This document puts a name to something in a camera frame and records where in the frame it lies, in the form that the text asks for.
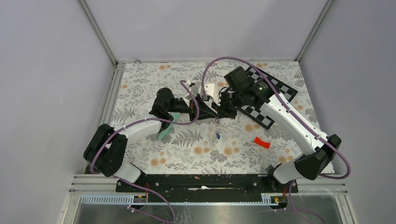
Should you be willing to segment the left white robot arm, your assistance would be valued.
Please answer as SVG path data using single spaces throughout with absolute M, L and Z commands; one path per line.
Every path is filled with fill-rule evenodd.
M 176 124 L 171 115 L 173 112 L 188 114 L 190 123 L 217 116 L 198 93 L 192 93 L 191 90 L 188 93 L 187 97 L 175 98 L 169 88 L 161 88 L 147 117 L 118 130 L 108 124 L 100 125 L 84 152 L 84 159 L 90 164 L 90 172 L 127 180 L 127 186 L 132 191 L 141 191 L 145 185 L 141 176 L 143 172 L 124 161 L 128 142 L 164 132 L 171 124 Z

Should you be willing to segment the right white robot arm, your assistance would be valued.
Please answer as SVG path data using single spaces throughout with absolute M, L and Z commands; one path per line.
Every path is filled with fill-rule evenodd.
M 273 119 L 300 147 L 302 154 L 272 171 L 269 189 L 280 192 L 291 180 L 315 180 L 335 157 L 341 138 L 317 129 L 268 80 L 252 78 L 242 67 L 225 75 L 230 91 L 221 93 L 219 112 L 230 116 L 245 106 L 253 106 Z

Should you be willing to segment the metal key holder plate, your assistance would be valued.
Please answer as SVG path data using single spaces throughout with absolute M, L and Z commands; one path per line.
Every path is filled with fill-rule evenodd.
M 215 119 L 215 128 L 214 128 L 214 136 L 213 136 L 213 143 L 218 143 L 220 140 L 220 119 Z

